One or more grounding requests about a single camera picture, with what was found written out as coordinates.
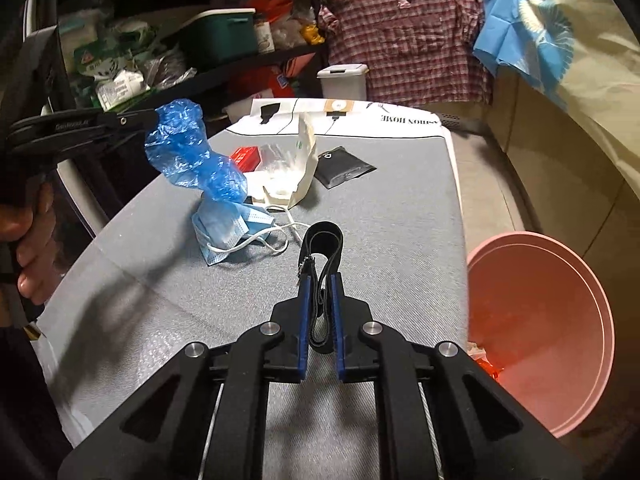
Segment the left hand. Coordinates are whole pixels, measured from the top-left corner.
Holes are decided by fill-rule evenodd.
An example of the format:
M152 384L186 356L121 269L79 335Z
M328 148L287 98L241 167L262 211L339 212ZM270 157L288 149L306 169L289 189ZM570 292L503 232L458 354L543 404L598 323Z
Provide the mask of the left hand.
M35 206L1 206L1 240L17 242L16 258L21 272L17 291L36 306L44 304L61 281L55 265L58 244L52 185L40 186Z

